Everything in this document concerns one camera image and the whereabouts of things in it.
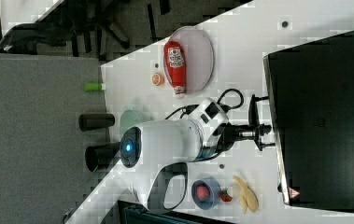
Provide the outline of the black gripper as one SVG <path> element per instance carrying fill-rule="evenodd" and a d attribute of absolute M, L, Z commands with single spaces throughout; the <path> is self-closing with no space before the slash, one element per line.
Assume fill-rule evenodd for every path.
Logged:
<path fill-rule="evenodd" d="M 218 151 L 230 150 L 236 141 L 240 141 L 241 137 L 239 133 L 242 131 L 241 125 L 232 125 L 228 123 L 221 134 L 218 141 Z M 246 134 L 268 134 L 272 131 L 272 126 L 268 124 L 259 124 L 256 126 L 248 125 L 244 130 Z M 262 142 L 258 136 L 245 136 L 245 140 L 251 140 L 255 143 L 259 151 L 263 151 L 265 143 Z"/>

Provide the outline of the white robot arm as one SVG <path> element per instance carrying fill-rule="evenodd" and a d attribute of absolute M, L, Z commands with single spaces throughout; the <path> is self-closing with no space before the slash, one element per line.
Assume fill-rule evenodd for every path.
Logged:
<path fill-rule="evenodd" d="M 261 124 L 255 104 L 247 125 L 232 125 L 230 107 L 206 98 L 185 119 L 162 119 L 136 124 L 123 135 L 120 160 L 138 201 L 150 212 L 166 213 L 165 195 L 171 179 L 188 176 L 190 162 L 209 161 L 229 150 L 234 142 L 252 140 L 265 147 L 261 137 L 272 127 Z"/>

